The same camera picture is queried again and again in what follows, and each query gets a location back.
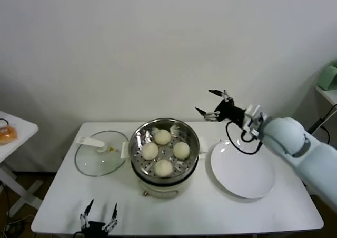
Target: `orange bag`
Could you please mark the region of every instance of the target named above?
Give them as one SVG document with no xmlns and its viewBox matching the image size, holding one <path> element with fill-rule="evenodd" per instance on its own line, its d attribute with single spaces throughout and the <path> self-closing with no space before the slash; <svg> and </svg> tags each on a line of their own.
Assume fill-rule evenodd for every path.
<svg viewBox="0 0 337 238">
<path fill-rule="evenodd" d="M 0 127 L 0 146 L 8 144 L 17 139 L 15 128 L 9 126 L 9 122 L 4 118 L 0 118 L 0 120 L 5 121 L 7 123 L 6 126 Z"/>
</svg>

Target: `white wall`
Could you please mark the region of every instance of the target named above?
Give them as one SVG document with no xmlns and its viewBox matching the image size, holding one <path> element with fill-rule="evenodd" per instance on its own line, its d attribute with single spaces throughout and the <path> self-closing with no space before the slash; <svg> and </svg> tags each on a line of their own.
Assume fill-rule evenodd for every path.
<svg viewBox="0 0 337 238">
<path fill-rule="evenodd" d="M 315 115 L 337 0 L 0 0 L 0 109 L 39 125 L 7 160 L 56 171 L 86 121 L 200 119 L 240 106 Z"/>
</svg>

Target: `floor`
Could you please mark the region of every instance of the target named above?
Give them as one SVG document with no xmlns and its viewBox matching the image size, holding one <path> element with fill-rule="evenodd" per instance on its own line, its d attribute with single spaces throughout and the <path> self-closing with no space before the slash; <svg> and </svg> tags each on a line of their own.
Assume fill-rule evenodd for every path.
<svg viewBox="0 0 337 238">
<path fill-rule="evenodd" d="M 29 188 L 35 180 L 41 179 L 45 183 L 39 188 L 39 190 L 35 193 L 36 196 L 43 199 L 46 195 L 54 176 L 51 175 L 44 175 L 44 176 L 37 176 L 37 175 L 20 175 L 17 178 L 17 181 L 25 188 Z M 13 205 L 19 198 L 11 189 L 8 189 L 9 194 L 9 202 Z M 324 219 L 324 228 L 321 230 L 316 231 L 309 231 L 309 232 L 298 232 L 294 233 L 287 238 L 326 238 L 326 237 L 335 237 L 337 234 L 337 214 L 335 214 L 332 210 L 330 210 L 318 197 L 313 196 L 313 202 L 315 203 L 316 207 L 318 208 L 319 212 L 321 213 Z M 6 212 L 8 210 L 8 203 L 6 193 L 3 191 L 0 194 L 0 230 L 4 228 L 7 223 L 7 216 Z M 30 214 L 35 215 L 36 210 L 32 208 L 30 205 L 25 205 L 11 220 L 18 220 L 23 217 L 26 217 Z M 35 234 L 31 231 L 31 224 L 30 222 L 33 220 L 32 217 L 27 218 L 25 221 L 28 222 L 25 225 L 23 233 L 19 236 L 22 238 L 51 238 L 50 235 L 45 234 Z M 240 235 L 240 236 L 226 236 L 226 237 L 235 237 L 235 238 L 251 238 L 250 235 Z M 259 237 L 268 237 L 268 235 L 259 235 Z"/>
</svg>

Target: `glass lid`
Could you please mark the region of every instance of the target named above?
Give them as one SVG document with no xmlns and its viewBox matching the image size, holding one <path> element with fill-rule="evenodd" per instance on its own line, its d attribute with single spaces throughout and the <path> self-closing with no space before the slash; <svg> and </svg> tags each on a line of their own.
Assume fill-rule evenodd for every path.
<svg viewBox="0 0 337 238">
<path fill-rule="evenodd" d="M 127 137 L 118 131 L 101 131 L 90 138 L 102 141 L 106 150 L 99 152 L 97 147 L 81 145 L 75 155 L 75 165 L 79 172 L 87 176 L 104 176 L 117 170 L 125 161 L 121 158 L 122 146 L 128 145 Z"/>
</svg>

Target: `metal pot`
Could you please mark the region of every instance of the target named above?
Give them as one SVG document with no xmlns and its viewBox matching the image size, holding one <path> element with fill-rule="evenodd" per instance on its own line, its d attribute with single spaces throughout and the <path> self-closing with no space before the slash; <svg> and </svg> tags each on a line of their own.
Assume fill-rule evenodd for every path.
<svg viewBox="0 0 337 238">
<path fill-rule="evenodd" d="M 142 157 L 141 150 L 144 144 L 154 142 L 152 133 L 154 128 L 171 132 L 171 141 L 166 145 L 158 145 L 158 156 L 148 161 Z M 190 146 L 190 155 L 183 161 L 173 155 L 173 146 L 181 141 Z M 173 186 L 185 181 L 194 172 L 198 162 L 199 148 L 196 133 L 186 123 L 173 118 L 158 118 L 146 122 L 134 132 L 129 142 L 128 152 L 132 168 L 141 180 L 155 186 Z M 160 159 L 171 162 L 173 166 L 171 176 L 162 178 L 154 174 L 154 164 Z"/>
</svg>

